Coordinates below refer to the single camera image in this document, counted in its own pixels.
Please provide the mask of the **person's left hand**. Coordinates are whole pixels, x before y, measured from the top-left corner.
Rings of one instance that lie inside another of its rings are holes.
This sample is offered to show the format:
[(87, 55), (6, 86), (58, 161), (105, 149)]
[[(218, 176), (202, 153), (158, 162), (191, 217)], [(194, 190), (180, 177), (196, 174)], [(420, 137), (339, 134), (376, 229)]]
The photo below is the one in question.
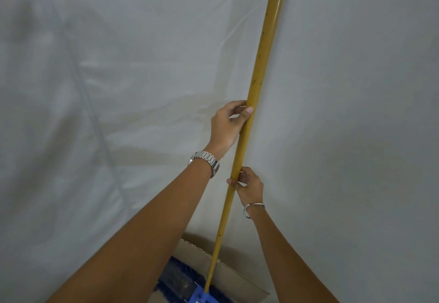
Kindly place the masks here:
[(245, 100), (232, 101), (219, 108), (211, 118), (211, 136), (205, 151), (218, 161), (230, 150), (238, 139), (239, 106), (247, 106)]

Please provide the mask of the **person's right hand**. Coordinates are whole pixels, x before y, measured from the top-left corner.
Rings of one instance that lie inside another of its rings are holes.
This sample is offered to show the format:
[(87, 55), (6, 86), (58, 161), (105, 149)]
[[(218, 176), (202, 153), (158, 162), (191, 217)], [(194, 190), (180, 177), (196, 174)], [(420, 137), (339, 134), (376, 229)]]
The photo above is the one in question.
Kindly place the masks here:
[(227, 184), (237, 192), (243, 206), (250, 203), (263, 203), (264, 184), (254, 171), (252, 179), (247, 185), (239, 183), (239, 176), (237, 180), (228, 178)]

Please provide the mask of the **yellow-handled blue mop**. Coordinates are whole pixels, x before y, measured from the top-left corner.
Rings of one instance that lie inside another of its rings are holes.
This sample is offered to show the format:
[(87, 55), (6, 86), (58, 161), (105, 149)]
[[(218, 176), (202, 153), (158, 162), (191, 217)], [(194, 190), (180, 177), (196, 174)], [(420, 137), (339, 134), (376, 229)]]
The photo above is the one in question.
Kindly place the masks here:
[[(283, 0), (267, 2), (247, 98), (247, 105), (254, 109), (258, 105), (282, 3)], [(207, 278), (202, 278), (194, 269), (172, 257), (148, 303), (234, 303), (211, 284), (234, 195), (235, 190), (228, 187)]]

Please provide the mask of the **person's left forearm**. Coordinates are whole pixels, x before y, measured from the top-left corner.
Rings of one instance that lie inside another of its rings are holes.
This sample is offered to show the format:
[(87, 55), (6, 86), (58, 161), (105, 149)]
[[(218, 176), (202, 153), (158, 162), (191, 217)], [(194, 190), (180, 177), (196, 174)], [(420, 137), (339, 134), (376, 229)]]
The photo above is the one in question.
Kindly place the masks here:
[(195, 159), (47, 300), (47, 303), (143, 303), (175, 250), (210, 181)]

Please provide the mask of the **person's right forearm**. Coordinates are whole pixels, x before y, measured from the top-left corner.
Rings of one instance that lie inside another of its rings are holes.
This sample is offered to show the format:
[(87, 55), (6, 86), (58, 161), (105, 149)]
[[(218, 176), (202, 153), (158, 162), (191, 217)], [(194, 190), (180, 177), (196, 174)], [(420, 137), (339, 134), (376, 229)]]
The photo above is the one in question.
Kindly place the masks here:
[(279, 231), (266, 209), (250, 207), (279, 303), (339, 303)]

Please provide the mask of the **silver metal bangle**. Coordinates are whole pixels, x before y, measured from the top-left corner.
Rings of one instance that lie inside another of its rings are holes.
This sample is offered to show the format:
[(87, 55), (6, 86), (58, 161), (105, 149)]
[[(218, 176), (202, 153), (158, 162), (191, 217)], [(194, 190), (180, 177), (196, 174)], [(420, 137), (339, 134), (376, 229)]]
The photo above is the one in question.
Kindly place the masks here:
[(250, 203), (250, 204), (245, 205), (245, 206), (244, 206), (244, 209), (243, 209), (243, 215), (244, 215), (245, 218), (247, 218), (247, 219), (251, 219), (251, 217), (250, 217), (249, 214), (248, 214), (248, 208), (250, 208), (250, 207), (263, 207), (263, 208), (265, 209), (266, 206), (265, 206), (265, 204), (262, 203), (262, 202)]

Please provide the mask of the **silver metal wristwatch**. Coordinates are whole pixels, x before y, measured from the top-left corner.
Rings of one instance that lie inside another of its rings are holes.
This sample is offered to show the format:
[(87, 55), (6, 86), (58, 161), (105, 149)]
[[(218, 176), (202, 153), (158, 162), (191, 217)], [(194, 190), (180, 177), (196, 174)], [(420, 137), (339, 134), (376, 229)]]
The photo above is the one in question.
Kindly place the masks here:
[(220, 162), (208, 151), (203, 150), (203, 151), (197, 151), (197, 152), (193, 153), (193, 155), (190, 157), (187, 165), (189, 166), (191, 164), (191, 162), (193, 162), (195, 159), (201, 159), (209, 164), (209, 166), (211, 168), (210, 178), (213, 178), (220, 168)]

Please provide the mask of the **brown cardboard box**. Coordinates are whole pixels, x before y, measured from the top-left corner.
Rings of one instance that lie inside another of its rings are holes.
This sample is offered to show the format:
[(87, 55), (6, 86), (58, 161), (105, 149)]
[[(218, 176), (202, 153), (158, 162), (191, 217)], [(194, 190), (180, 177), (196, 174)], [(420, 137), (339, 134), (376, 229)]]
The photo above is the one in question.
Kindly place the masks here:
[[(214, 241), (198, 234), (184, 233), (173, 257), (194, 269), (206, 279), (211, 264)], [(270, 293), (237, 272), (233, 266), (239, 264), (238, 258), (244, 254), (226, 247), (225, 258), (220, 252), (211, 284), (226, 294), (234, 303), (263, 303)]]

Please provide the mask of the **white wrinkled sheet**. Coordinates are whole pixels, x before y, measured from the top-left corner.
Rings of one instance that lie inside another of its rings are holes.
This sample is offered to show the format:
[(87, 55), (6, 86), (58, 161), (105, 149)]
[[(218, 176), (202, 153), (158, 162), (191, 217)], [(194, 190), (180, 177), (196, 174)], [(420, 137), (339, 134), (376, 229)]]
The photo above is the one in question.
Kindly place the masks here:
[[(246, 99), (267, 0), (0, 0), (0, 303), (44, 302)], [(439, 303), (439, 0), (284, 0), (245, 155), (344, 303)]]

